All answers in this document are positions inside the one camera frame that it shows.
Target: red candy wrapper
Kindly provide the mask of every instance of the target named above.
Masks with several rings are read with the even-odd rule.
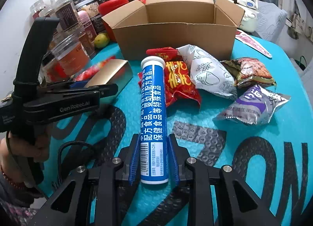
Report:
[[[142,73],[138,74],[141,87]],[[190,98],[201,104],[201,97],[196,86],[191,82],[188,68],[183,61],[166,62],[165,77],[165,103],[166,107],[172,105],[180,98]]]
[[[98,62],[95,65],[89,67],[86,71],[77,76],[74,81],[84,81],[92,78],[104,65],[111,59],[115,59],[115,56],[111,56],[104,61]]]
[[[158,48],[158,49],[149,49],[146,51],[148,56],[157,56],[164,59],[165,62],[168,61],[182,61],[183,58],[179,54],[177,49],[172,47]]]

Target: red container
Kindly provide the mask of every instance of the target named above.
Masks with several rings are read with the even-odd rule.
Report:
[[[115,9],[118,9],[119,7],[121,7],[122,5],[125,5],[127,3],[129,3],[128,0],[108,0],[108,1],[100,4],[98,7],[98,10],[99,10],[99,13],[101,14],[101,16],[104,16],[104,15],[112,12]],[[103,21],[103,24],[104,24],[104,27],[106,29],[106,32],[109,35],[110,40],[113,42],[116,42],[114,33],[113,33],[112,29],[110,28],[110,26],[105,21]]]

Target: purple snack bag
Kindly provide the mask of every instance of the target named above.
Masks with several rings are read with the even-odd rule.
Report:
[[[290,100],[290,96],[276,94],[254,85],[213,120],[229,119],[247,125],[263,125],[270,122],[274,111]]]

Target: pink bottle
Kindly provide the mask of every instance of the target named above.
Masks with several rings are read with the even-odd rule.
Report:
[[[97,36],[97,33],[91,23],[91,19],[89,18],[88,13],[86,11],[79,11],[78,16],[84,26],[86,34],[88,35],[90,40],[93,42]]]

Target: metal screw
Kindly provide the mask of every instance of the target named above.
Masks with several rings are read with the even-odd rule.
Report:
[[[114,163],[114,164],[118,164],[118,163],[120,163],[122,160],[119,158],[119,157],[114,157],[113,159],[112,159],[112,163]]]
[[[229,165],[224,165],[224,167],[223,167],[223,171],[225,171],[225,172],[231,172],[232,170],[233,170],[232,167]]]
[[[86,170],[86,167],[83,165],[83,166],[78,166],[76,171],[79,172],[79,173],[83,173],[84,171]]]
[[[190,164],[193,164],[197,161],[197,159],[195,159],[194,157],[189,157],[187,158],[187,162],[190,163]]]

